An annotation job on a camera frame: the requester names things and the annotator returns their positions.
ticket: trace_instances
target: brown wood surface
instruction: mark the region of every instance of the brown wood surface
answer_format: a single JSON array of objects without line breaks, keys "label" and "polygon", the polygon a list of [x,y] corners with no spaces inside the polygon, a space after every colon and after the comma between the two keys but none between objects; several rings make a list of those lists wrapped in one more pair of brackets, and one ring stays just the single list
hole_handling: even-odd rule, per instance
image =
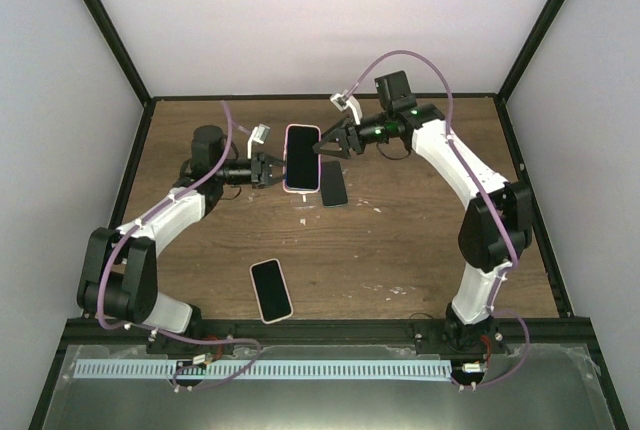
[{"label": "brown wood surface", "polygon": [[[446,102],[432,101],[446,108]],[[361,103],[365,115],[380,111],[375,100]],[[241,125],[271,127],[263,150],[277,156],[289,123],[326,129],[340,117],[328,101],[233,101],[230,106]],[[194,129],[205,124],[226,128],[219,102],[157,104],[125,221],[166,195],[190,156]],[[454,128],[489,166],[515,178],[491,99],[457,100]],[[246,135],[235,132],[233,138],[244,156]],[[398,144],[385,150],[403,152]],[[303,202],[281,185],[244,188],[165,249],[158,262],[160,290],[198,305],[207,318],[258,318],[249,266],[278,258],[294,318],[443,316],[464,268],[457,246],[464,212],[453,190],[415,155],[392,162],[370,146],[341,163],[348,205],[324,208],[318,194]],[[235,191],[227,189],[225,196]],[[557,315],[535,242],[503,286],[497,307],[527,317]]]}]

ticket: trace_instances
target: black smartphone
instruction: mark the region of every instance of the black smartphone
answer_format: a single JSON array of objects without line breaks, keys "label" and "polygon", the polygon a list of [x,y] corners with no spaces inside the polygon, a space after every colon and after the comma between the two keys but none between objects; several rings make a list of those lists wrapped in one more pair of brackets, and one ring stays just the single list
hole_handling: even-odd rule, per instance
[{"label": "black smartphone", "polygon": [[290,193],[312,193],[320,188],[320,155],[313,146],[320,129],[312,125],[289,125],[284,142],[286,173],[284,189]]},{"label": "black smartphone", "polygon": [[293,315],[293,306],[280,261],[274,258],[256,263],[251,265],[250,271],[262,321],[275,323]]},{"label": "black smartphone", "polygon": [[322,194],[322,204],[325,207],[339,207],[346,205],[349,201],[340,162],[336,160],[323,162],[320,193]]}]

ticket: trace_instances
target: phone with pink case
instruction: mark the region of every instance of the phone with pink case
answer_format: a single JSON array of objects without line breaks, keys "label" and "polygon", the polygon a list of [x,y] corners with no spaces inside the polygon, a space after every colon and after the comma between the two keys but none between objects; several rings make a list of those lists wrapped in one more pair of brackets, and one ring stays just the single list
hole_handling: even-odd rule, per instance
[{"label": "phone with pink case", "polygon": [[286,192],[313,193],[320,189],[320,155],[313,151],[320,136],[320,129],[314,125],[291,124],[287,127],[283,158]]}]

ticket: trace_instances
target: pink phone case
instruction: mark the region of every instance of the pink phone case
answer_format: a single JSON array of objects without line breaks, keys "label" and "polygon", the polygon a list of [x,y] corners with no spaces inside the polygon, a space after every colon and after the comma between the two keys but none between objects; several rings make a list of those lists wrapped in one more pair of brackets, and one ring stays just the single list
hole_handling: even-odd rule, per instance
[{"label": "pink phone case", "polygon": [[[315,125],[302,125],[302,124],[298,124],[298,123],[291,123],[289,125],[287,125],[287,128],[285,129],[285,133],[284,133],[284,151],[282,154],[282,159],[286,162],[287,161],[287,142],[289,141],[289,129],[291,127],[311,127],[311,128],[315,128],[316,130],[318,130],[318,141],[320,141],[320,135],[322,134],[322,132],[320,131],[320,127],[317,127]],[[295,188],[289,188],[287,187],[287,182],[286,182],[286,178],[284,180],[282,180],[282,188],[284,189],[285,192],[287,193],[300,193],[300,194],[305,194],[305,193],[317,193],[318,190],[320,190],[320,168],[322,167],[322,165],[320,165],[320,155],[318,155],[318,188],[316,188],[315,190],[296,190]]]},{"label": "pink phone case", "polygon": [[[258,289],[256,288],[256,283],[253,281],[253,267],[257,266],[257,265],[261,265],[263,263],[267,263],[270,262],[272,260],[275,260],[276,262],[278,262],[278,268],[280,269],[280,276],[282,277],[282,284],[284,285],[284,291],[287,293],[287,299],[289,300],[289,308],[291,308],[291,313],[289,315],[285,315],[284,317],[280,317],[280,318],[276,318],[275,320],[271,320],[269,322],[267,322],[264,319],[264,315],[262,315],[262,307],[260,306],[260,297],[258,296]],[[276,323],[276,322],[280,322],[286,318],[289,318],[293,315],[293,304],[291,303],[291,295],[289,294],[289,288],[287,287],[287,281],[284,279],[284,273],[282,273],[282,265],[280,265],[280,260],[278,260],[277,258],[270,258],[268,260],[263,260],[262,262],[258,262],[258,263],[254,263],[253,265],[251,265],[249,267],[249,276],[251,277],[251,285],[253,285],[253,293],[255,293],[256,295],[256,301],[258,302],[258,311],[260,312],[260,320],[262,320],[262,323],[269,325],[270,323]]]}]

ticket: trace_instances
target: phone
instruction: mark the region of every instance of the phone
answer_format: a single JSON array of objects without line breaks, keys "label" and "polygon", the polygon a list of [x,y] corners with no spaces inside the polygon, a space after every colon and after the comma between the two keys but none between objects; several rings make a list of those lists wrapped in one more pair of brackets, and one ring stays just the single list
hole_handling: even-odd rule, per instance
[{"label": "phone", "polygon": [[293,315],[293,306],[277,259],[251,265],[251,282],[258,300],[260,319],[275,323]]},{"label": "phone", "polygon": [[320,189],[320,155],[313,146],[320,141],[320,129],[291,124],[284,141],[286,173],[284,189],[290,193],[312,193]]},{"label": "phone", "polygon": [[322,194],[322,204],[325,207],[340,207],[349,201],[340,162],[334,160],[322,163],[320,193]]}]

